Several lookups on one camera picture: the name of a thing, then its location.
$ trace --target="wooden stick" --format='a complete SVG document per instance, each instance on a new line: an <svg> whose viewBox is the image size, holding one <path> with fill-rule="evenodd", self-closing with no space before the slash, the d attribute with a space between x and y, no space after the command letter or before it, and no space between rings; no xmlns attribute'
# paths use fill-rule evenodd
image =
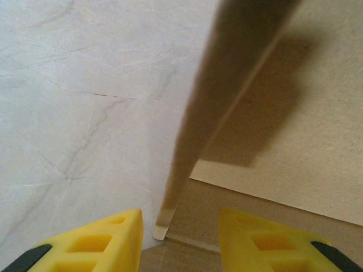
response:
<svg viewBox="0 0 363 272"><path fill-rule="evenodd" d="M200 155L274 48L300 0L221 0L176 140L154 238L163 240Z"/></svg>

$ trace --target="marble surface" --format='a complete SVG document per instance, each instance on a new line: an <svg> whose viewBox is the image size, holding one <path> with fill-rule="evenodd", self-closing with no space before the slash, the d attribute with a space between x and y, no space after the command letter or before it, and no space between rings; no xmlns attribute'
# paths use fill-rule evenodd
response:
<svg viewBox="0 0 363 272"><path fill-rule="evenodd" d="M173 144L217 1L0 1L0 268L140 207L155 244Z"/></svg>

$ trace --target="white marble countertop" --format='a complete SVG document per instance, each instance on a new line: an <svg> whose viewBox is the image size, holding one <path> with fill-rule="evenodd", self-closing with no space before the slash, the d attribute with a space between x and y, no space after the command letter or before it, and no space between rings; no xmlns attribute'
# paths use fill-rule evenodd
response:
<svg viewBox="0 0 363 272"><path fill-rule="evenodd" d="M216 0L0 1L0 268L140 207L152 246Z"/></svg>

